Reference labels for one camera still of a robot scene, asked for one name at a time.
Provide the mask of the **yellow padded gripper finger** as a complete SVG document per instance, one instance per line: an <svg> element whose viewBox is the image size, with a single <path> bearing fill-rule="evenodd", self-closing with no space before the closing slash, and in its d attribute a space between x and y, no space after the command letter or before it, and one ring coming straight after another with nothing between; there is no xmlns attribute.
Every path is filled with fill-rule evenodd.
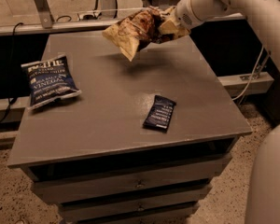
<svg viewBox="0 0 280 224"><path fill-rule="evenodd" d="M161 34L161 41L171 41L179 39L190 34L190 31L183 27L178 21L173 18L166 19L159 27L158 31Z"/></svg>
<svg viewBox="0 0 280 224"><path fill-rule="evenodd" d="M174 11L174 9L175 9L175 6L171 6L166 9L159 8L159 12L162 16L167 17Z"/></svg>

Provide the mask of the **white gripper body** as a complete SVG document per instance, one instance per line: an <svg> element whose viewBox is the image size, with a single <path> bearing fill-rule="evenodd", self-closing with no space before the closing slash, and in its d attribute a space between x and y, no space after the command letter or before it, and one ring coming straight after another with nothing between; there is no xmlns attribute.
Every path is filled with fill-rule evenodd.
<svg viewBox="0 0 280 224"><path fill-rule="evenodd" d="M188 30L203 24L194 13L192 0L180 0L175 7L175 16L179 23Z"/></svg>

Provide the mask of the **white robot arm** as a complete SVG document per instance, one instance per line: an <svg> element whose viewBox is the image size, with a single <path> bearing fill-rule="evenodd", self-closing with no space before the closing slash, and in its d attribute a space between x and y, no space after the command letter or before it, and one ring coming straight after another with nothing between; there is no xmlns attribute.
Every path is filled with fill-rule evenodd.
<svg viewBox="0 0 280 224"><path fill-rule="evenodd" d="M280 72L279 0L180 0L160 31L191 30L214 17L240 13ZM280 124L258 148L250 177L245 224L280 224Z"/></svg>

